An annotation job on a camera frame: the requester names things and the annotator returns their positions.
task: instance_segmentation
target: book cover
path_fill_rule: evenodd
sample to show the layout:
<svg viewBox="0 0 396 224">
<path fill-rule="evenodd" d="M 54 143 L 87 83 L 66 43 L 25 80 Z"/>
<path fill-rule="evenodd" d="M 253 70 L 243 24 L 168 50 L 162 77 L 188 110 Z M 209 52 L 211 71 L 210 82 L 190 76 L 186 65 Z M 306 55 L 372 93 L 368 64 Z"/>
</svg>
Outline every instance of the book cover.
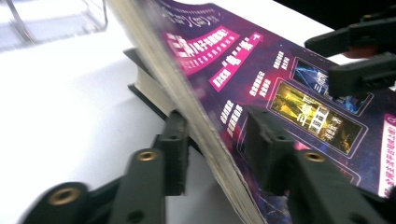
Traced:
<svg viewBox="0 0 396 224">
<path fill-rule="evenodd" d="M 169 56 L 163 59 L 172 59 L 184 75 L 264 219 L 291 222 L 287 198 L 264 196 L 247 163 L 248 105 L 266 108 L 278 117 L 294 136 L 297 150 L 319 150 L 351 184 L 389 195 L 395 168 L 395 91 L 334 99 L 327 92 L 326 73 L 334 63 L 232 12 L 213 4 L 165 0 L 138 5 L 149 15 L 149 24 Z M 148 50 L 142 54 L 150 63 Z M 164 81 L 167 75 L 160 76 Z"/>
</svg>

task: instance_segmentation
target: purple book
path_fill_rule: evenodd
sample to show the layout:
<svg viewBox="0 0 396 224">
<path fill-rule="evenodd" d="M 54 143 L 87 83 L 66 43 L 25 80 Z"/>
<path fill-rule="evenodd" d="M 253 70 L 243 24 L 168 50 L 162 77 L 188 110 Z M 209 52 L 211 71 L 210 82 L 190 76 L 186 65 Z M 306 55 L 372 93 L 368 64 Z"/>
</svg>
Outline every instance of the purple book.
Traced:
<svg viewBox="0 0 396 224">
<path fill-rule="evenodd" d="M 328 94 L 326 72 L 334 63 L 308 49 L 213 4 L 139 4 L 268 222 L 291 220 L 286 197 L 264 196 L 247 164 L 248 105 L 278 117 L 294 136 L 296 150 L 319 150 L 351 184 L 389 195 L 395 180 L 394 90 L 334 99 Z"/>
</svg>

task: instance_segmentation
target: book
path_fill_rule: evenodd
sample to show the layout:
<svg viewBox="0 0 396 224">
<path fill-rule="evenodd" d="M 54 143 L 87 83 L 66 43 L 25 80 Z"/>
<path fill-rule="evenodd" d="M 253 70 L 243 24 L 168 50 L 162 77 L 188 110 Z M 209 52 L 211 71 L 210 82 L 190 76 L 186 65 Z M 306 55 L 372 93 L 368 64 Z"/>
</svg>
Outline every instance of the book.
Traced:
<svg viewBox="0 0 396 224">
<path fill-rule="evenodd" d="M 396 93 L 328 93 L 334 63 L 214 4 L 112 0 L 139 58 L 134 86 L 188 120 L 215 178 L 245 223 L 290 223 L 287 197 L 258 188 L 244 154 L 247 106 L 266 108 L 296 149 L 326 154 L 351 184 L 388 196 Z"/>
</svg>

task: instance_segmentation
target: white surface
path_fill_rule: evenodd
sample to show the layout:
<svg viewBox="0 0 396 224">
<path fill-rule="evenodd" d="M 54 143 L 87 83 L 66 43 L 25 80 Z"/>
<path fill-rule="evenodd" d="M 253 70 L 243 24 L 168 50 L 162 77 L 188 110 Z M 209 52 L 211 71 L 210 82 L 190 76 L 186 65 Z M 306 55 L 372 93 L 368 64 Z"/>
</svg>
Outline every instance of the white surface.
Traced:
<svg viewBox="0 0 396 224">
<path fill-rule="evenodd" d="M 330 31 L 272 1 L 214 2 L 300 45 Z M 110 16 L 105 33 L 0 54 L 0 223 L 17 223 L 60 183 L 95 189 L 117 178 L 161 132 L 127 88 L 136 71 L 122 51 L 131 46 Z M 168 199 L 169 223 L 240 223 L 204 159 L 190 160 L 187 196 Z"/>
</svg>

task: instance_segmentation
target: magazine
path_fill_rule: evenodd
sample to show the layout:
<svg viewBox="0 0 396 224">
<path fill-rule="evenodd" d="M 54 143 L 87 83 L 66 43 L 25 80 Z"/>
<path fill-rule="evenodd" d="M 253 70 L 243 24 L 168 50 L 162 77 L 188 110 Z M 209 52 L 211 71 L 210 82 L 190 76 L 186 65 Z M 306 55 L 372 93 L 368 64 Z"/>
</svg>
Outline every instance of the magazine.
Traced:
<svg viewBox="0 0 396 224">
<path fill-rule="evenodd" d="M 319 150 L 351 184 L 389 196 L 394 90 L 332 98 L 326 71 L 333 62 L 213 4 L 111 3 L 244 222 L 291 222 L 287 197 L 266 196 L 246 160 L 249 105 L 274 114 L 295 149 Z"/>
</svg>

